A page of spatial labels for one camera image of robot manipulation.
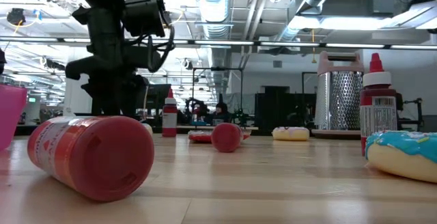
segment pink container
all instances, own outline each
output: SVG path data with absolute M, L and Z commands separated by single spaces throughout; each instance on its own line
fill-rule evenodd
M 27 90 L 0 84 L 0 151 L 9 147 L 26 105 Z

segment red plastic bottle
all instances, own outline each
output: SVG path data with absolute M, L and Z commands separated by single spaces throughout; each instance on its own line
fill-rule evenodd
M 363 77 L 361 91 L 361 153 L 366 139 L 375 132 L 397 130 L 396 90 L 391 89 L 391 74 L 385 72 L 379 54 L 371 56 L 370 71 Z
M 56 117 L 29 138 L 31 162 L 84 196 L 115 201 L 143 184 L 154 145 L 138 121 L 114 117 Z
M 177 122 L 178 107 L 176 106 L 176 99 L 173 98 L 173 90 L 170 88 L 163 108 L 163 137 L 176 137 Z

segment toy donut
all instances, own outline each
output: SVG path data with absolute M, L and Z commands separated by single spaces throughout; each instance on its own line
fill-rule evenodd
M 145 129 L 147 129 L 147 131 L 149 131 L 150 135 L 153 136 L 153 129 L 149 124 L 143 124 L 145 126 Z
M 377 132 L 367 138 L 366 159 L 381 171 L 437 183 L 437 133 Z
M 283 141 L 307 141 L 309 130 L 301 127 L 278 127 L 272 132 L 273 139 Z

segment table surface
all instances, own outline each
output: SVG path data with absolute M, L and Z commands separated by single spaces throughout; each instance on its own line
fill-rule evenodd
M 154 136 L 130 197 L 97 204 L 33 166 L 26 138 L 0 152 L 0 223 L 436 223 L 437 185 L 381 173 L 359 141 L 251 137 L 231 154 Z

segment squeeze bottle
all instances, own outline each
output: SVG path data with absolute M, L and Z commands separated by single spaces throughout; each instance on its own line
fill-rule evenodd
M 170 88 L 163 107 L 163 137 L 176 137 L 177 122 L 178 107 L 176 106 L 176 99 L 173 98 L 173 90 Z
M 397 130 L 396 91 L 390 88 L 391 74 L 384 71 L 379 54 L 371 56 L 370 71 L 363 76 L 361 91 L 361 153 L 366 139 L 375 132 Z

